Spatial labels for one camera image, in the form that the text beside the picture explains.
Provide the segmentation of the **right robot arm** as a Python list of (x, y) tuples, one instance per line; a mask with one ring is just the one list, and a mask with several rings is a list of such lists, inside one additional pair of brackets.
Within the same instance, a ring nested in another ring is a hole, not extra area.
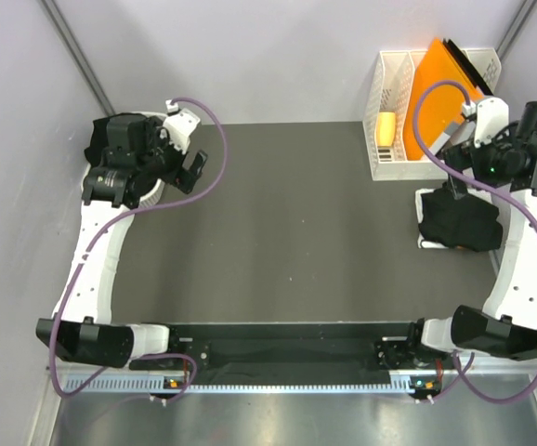
[(491, 294), (481, 309), (461, 305), (447, 319), (425, 321), (421, 335), (405, 344), (407, 361), (424, 368), (439, 352), (475, 350), (514, 361), (537, 359), (537, 101), (509, 121), (500, 98), (464, 105), (473, 135), (442, 150), (447, 165), (471, 170), (490, 187), (507, 185), (510, 210), (504, 252)]

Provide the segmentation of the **black daisy print t-shirt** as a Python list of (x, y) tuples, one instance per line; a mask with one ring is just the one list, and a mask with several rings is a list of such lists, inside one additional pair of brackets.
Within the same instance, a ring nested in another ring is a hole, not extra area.
[(116, 145), (109, 125), (115, 124), (120, 114), (99, 118), (93, 121), (89, 145), (84, 149), (86, 160), (92, 167), (107, 166), (114, 156)]

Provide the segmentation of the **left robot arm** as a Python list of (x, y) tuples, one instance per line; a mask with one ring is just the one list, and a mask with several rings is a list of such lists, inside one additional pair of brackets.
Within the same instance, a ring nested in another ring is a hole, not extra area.
[(85, 149), (89, 164), (82, 182), (81, 227), (71, 272), (53, 314), (41, 319), (36, 335), (57, 358), (122, 368), (150, 355), (168, 369), (181, 360), (182, 347), (159, 324), (115, 325), (111, 295), (124, 238), (134, 211), (156, 205), (164, 187), (192, 191), (207, 160), (199, 151), (184, 165), (190, 136), (200, 119), (187, 109), (168, 114), (125, 112), (93, 123)]

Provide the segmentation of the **black brushstroke print t-shirt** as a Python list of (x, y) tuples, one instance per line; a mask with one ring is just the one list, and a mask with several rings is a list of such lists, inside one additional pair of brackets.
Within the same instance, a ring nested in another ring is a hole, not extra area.
[(504, 229), (499, 209), (488, 192), (471, 190), (462, 199), (454, 199), (452, 248), (488, 252), (501, 246)]

